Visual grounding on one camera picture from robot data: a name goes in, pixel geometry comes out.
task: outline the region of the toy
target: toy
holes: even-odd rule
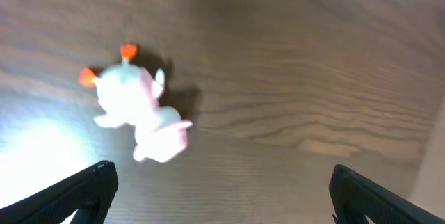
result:
[[[120,51],[122,62],[106,68],[98,77],[88,68],[79,75],[82,85],[97,88],[99,105],[106,112],[94,121],[101,127],[133,125],[137,143],[133,158],[167,162],[187,148],[186,130],[192,122],[182,120],[170,106],[159,106],[158,99],[165,89],[162,69],[153,79],[145,68],[130,63],[137,46],[122,45]]]

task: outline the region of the orange pom-pom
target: orange pom-pom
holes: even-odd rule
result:
[[[120,54],[122,59],[126,61],[133,60],[134,56],[138,53],[138,47],[133,44],[120,45]]]
[[[89,68],[84,68],[79,75],[79,83],[82,86],[93,88],[95,86],[93,79],[96,78],[96,74]]]

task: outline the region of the stuffed animal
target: stuffed animal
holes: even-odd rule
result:
[[[137,46],[122,45],[120,51],[122,62],[106,68],[98,77],[88,68],[79,75],[82,85],[96,87],[99,105],[106,112],[94,121],[101,127],[133,125],[137,143],[133,158],[167,162],[187,148],[186,130],[192,122],[182,120],[170,106],[159,106],[158,99],[165,90],[162,69],[153,79],[145,68],[130,63]]]

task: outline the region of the toy head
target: toy head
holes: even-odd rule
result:
[[[135,115],[150,113],[159,106],[165,83],[161,69],[153,80],[145,68],[129,63],[136,52],[135,45],[122,45],[120,64],[106,68],[98,77],[88,68],[79,75],[82,85],[97,88],[99,104],[108,114],[128,123]]]

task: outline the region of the wooden surface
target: wooden surface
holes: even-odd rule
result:
[[[443,0],[0,0],[2,206],[100,159],[107,223],[331,223],[336,163],[408,196],[445,89]],[[168,71],[189,149],[136,163],[85,66]],[[17,173],[18,169],[30,170]],[[16,190],[12,186],[25,187]]]

